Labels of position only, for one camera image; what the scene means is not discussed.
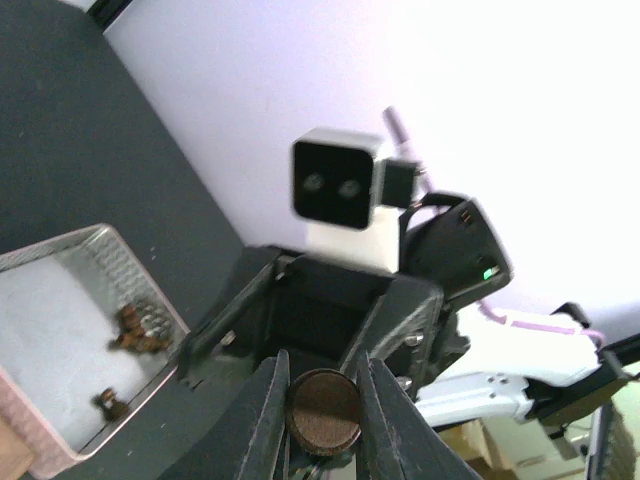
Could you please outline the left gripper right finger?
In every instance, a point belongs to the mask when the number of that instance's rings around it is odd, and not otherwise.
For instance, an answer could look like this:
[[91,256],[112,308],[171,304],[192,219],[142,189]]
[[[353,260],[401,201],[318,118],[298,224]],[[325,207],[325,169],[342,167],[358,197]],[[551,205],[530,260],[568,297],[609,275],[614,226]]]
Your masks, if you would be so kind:
[[472,480],[479,475],[441,440],[385,363],[357,363],[361,435],[356,477],[377,480]]

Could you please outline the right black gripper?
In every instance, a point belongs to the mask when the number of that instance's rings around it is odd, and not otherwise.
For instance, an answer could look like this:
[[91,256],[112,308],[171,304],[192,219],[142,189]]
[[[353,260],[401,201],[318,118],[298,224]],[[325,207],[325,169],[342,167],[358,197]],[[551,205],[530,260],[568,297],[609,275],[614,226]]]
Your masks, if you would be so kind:
[[247,247],[183,342],[177,374],[191,388],[242,382],[285,350],[292,377],[318,368],[353,377],[366,353],[408,378],[414,395],[469,348],[430,280],[276,246]]

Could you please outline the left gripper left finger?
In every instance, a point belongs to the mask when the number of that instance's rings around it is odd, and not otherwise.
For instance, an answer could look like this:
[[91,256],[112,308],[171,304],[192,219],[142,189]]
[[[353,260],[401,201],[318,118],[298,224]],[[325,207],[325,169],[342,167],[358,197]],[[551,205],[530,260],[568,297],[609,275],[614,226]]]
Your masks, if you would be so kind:
[[170,480],[272,480],[288,477],[285,433],[289,355],[265,359],[223,415],[161,477]]

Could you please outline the dark chess piece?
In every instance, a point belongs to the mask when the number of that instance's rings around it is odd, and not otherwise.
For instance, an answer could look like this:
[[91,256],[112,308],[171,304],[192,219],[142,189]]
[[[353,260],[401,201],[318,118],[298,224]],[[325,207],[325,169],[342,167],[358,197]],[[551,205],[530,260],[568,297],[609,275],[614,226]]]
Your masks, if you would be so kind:
[[311,455],[342,454],[360,436],[360,404],[359,390],[350,378],[332,369],[311,370],[287,390],[286,427]]

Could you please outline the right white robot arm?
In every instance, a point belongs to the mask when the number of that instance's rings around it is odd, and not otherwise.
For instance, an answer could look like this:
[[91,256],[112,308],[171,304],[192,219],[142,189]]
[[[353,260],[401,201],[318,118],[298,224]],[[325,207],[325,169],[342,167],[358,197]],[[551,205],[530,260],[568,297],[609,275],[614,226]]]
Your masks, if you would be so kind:
[[584,311],[493,311],[511,266],[481,206],[429,193],[434,217],[379,207],[363,230],[311,221],[302,251],[244,249],[212,310],[185,341],[179,378],[248,378],[287,351],[292,373],[357,375],[362,357],[408,380],[434,427],[482,417],[536,420],[553,436],[633,381],[639,340],[607,345]]

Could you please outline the dark chess pieces pile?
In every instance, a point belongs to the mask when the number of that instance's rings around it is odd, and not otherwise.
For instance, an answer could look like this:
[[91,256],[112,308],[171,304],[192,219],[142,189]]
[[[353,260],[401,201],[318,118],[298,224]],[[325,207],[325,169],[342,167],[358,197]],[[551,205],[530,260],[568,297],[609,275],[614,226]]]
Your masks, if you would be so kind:
[[143,326],[143,317],[133,304],[126,304],[118,313],[119,334],[111,340],[112,350],[126,350],[138,354],[155,354],[169,350],[172,340],[169,337],[151,333]]

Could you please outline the wooden chess board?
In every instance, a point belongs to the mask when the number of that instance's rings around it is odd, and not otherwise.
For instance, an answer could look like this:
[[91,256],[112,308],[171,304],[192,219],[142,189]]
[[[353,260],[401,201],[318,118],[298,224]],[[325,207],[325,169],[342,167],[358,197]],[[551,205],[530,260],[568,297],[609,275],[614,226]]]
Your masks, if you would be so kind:
[[4,419],[0,421],[0,480],[20,479],[34,461],[34,454]]

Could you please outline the dark pawn in tin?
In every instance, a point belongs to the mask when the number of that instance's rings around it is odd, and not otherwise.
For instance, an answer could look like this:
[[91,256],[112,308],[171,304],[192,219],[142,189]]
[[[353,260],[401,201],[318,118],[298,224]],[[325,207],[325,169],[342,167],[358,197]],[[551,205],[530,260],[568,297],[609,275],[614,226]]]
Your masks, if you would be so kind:
[[130,413],[128,404],[118,399],[115,390],[111,387],[97,395],[94,398],[94,403],[101,409],[108,422],[119,421]]

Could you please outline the pink metal tin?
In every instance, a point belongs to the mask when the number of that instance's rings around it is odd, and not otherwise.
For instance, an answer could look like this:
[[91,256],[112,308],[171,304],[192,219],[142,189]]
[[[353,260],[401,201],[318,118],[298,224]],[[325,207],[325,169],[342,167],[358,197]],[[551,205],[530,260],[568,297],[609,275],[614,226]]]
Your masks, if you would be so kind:
[[[109,348],[133,304],[168,351]],[[1,417],[31,449],[30,474],[51,479],[94,456],[124,421],[94,403],[106,388],[137,413],[175,372],[187,326],[110,225],[1,257]]]

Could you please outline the right black frame post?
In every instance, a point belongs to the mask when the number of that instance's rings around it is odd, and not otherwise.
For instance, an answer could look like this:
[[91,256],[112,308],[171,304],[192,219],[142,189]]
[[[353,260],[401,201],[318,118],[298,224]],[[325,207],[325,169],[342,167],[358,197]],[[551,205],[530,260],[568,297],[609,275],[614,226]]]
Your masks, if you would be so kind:
[[111,25],[132,3],[132,0],[96,0],[87,14],[101,28]]

